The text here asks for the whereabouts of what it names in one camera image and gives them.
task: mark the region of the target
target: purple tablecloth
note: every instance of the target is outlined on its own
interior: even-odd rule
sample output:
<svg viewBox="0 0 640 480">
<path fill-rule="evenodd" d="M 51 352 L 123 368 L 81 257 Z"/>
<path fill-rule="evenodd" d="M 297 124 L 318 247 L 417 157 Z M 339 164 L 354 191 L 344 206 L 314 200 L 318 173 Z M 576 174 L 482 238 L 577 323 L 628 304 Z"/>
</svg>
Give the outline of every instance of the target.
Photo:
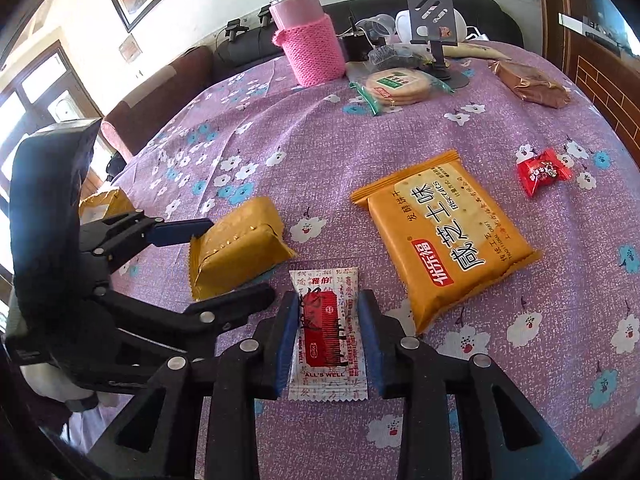
<svg viewBox="0 0 640 480">
<path fill-rule="evenodd" d="M 369 214 L 349 195 L 457 149 L 545 256 L 442 315 L 424 339 L 462 358 L 490 354 L 587 465 L 640 415 L 640 175 L 604 118 L 562 73 L 535 54 L 494 46 L 563 82 L 572 102 L 561 110 L 521 102 L 485 60 L 469 59 L 453 62 L 470 77 L 466 88 L 373 117 L 347 80 L 299 88 L 281 57 L 205 90 L 114 184 L 147 215 L 171 220 L 216 221 L 249 197 L 269 196 L 285 223 L 285 241 L 299 254 L 270 276 L 279 295 L 292 289 L 290 269 L 357 266 L 360 287 L 372 288 L 389 311 L 401 309 L 404 286 Z M 574 178 L 527 198 L 515 174 L 516 151 L 527 144 L 538 152 L 554 148 Z M 180 312 L 191 301 L 187 255 L 187 246 L 148 248 L 114 274 L 113 286 Z M 222 337 L 221 348 L 271 315 L 273 309 L 252 317 Z M 395 478 L 402 404 L 371 389 L 369 397 L 258 401 L 261 478 Z M 93 425 L 75 415 L 76 442 L 84 432 L 82 445 L 90 445 L 116 411 L 94 413 L 102 422 Z"/>
</svg>

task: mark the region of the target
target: white wall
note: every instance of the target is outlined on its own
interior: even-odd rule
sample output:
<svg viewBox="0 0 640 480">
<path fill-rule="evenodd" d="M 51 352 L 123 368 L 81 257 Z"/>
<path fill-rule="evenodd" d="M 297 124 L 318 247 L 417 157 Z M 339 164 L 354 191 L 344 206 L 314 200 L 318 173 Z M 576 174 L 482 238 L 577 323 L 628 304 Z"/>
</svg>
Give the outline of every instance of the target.
<svg viewBox="0 0 640 480">
<path fill-rule="evenodd" d="M 47 24 L 60 24 L 69 59 L 101 111 L 107 113 L 140 83 L 140 72 L 144 77 L 151 75 L 228 20 L 267 3 L 162 0 L 132 32 L 142 50 L 132 64 L 126 64 L 118 51 L 127 32 L 111 0 L 55 0 Z"/>
</svg>

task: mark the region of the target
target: thermos bottle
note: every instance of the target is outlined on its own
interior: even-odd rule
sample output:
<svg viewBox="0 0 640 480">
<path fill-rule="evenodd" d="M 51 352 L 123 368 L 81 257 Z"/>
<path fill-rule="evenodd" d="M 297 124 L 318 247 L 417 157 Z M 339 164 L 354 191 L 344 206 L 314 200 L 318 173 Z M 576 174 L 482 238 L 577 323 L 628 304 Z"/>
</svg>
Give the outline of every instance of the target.
<svg viewBox="0 0 640 480">
<path fill-rule="evenodd" d="M 344 74 L 344 57 L 331 18 L 319 0 L 270 0 L 278 26 L 273 43 L 281 46 L 298 82 L 317 85 Z"/>
</svg>

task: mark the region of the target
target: brown wrapped package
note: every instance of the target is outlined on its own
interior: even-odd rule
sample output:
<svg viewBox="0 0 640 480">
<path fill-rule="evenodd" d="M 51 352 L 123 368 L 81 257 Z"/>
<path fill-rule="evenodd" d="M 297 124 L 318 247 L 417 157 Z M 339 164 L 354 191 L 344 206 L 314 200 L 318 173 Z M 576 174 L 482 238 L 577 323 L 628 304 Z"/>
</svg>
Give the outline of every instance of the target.
<svg viewBox="0 0 640 480">
<path fill-rule="evenodd" d="M 107 218 L 107 216 L 128 213 L 135 208 L 127 194 L 119 187 L 88 196 L 78 208 L 80 225 Z"/>
<path fill-rule="evenodd" d="M 542 70 L 511 61 L 493 61 L 489 67 L 523 101 L 552 108 L 562 108 L 571 101 L 564 86 L 549 79 Z"/>
<path fill-rule="evenodd" d="M 416 330 L 539 259 L 455 150 L 351 194 L 367 208 L 404 282 Z"/>
<path fill-rule="evenodd" d="M 282 241 L 283 231 L 273 202 L 259 196 L 224 216 L 200 238 L 192 238 L 189 279 L 193 299 L 229 292 L 296 256 Z"/>
</svg>

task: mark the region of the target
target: orange biscuit bag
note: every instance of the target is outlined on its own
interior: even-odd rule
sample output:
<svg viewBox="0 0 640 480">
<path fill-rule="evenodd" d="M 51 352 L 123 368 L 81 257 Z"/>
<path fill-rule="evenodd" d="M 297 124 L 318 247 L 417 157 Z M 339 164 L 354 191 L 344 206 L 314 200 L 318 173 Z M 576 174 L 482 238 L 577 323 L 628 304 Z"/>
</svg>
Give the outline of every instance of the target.
<svg viewBox="0 0 640 480">
<path fill-rule="evenodd" d="M 369 210 L 406 285 L 418 333 L 541 256 L 455 150 L 362 187 L 351 201 Z"/>
</svg>

